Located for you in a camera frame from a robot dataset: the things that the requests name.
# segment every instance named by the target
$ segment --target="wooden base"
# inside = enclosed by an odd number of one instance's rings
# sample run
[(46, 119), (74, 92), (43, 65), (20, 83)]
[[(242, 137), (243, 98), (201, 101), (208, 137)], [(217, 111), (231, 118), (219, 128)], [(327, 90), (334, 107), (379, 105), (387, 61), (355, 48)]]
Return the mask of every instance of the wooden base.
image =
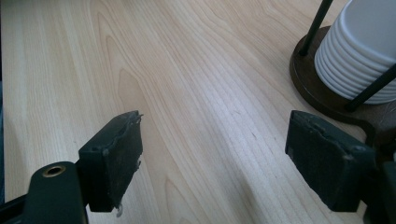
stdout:
[(344, 106), (349, 101), (331, 91), (318, 77), (314, 65), (315, 53), (329, 28), (327, 26), (318, 30), (308, 55), (298, 54), (305, 37), (297, 44), (290, 60), (290, 74), (294, 86), (319, 112), (332, 119), (363, 128), (367, 134), (367, 145), (379, 148), (390, 143), (396, 137), (395, 101), (383, 105), (361, 105), (355, 112), (347, 112)]

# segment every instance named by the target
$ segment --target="light wood grain surface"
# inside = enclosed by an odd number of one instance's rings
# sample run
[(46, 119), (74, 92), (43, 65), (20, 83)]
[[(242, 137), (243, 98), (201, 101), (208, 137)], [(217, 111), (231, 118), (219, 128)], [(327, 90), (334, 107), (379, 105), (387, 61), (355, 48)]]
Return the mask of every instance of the light wood grain surface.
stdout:
[(144, 153), (124, 214), (91, 223), (361, 223), (327, 209), (284, 152), (290, 111), (317, 114), (289, 61), (319, 4), (2, 1), (7, 200), (137, 109)]

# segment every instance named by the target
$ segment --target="wooden table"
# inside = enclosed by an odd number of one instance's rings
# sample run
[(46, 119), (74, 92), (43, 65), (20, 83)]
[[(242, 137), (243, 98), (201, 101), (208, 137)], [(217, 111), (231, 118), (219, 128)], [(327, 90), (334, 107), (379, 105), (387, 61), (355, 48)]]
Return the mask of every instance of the wooden table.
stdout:
[(290, 111), (317, 113), (289, 61), (320, 2), (2, 1), (7, 200), (137, 109), (124, 214), (91, 223), (361, 223), (364, 208), (331, 212), (284, 152)]

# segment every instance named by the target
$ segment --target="white plastic cup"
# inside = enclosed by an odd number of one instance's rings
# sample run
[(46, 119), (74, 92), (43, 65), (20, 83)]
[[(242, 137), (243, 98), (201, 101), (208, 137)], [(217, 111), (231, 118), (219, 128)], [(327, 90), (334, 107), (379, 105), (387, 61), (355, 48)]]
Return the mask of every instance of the white plastic cup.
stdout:
[[(351, 0), (315, 55), (323, 83), (352, 100), (396, 64), (396, 0)], [(396, 80), (366, 104), (396, 100)]]

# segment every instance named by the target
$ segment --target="stack of white cups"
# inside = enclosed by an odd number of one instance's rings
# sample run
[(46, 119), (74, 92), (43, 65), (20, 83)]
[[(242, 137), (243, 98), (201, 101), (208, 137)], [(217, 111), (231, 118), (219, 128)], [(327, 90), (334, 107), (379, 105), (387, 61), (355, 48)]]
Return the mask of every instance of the stack of white cups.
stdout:
[[(396, 0), (351, 0), (315, 56), (323, 83), (352, 100), (396, 64)], [(366, 104), (396, 100), (396, 80)]]

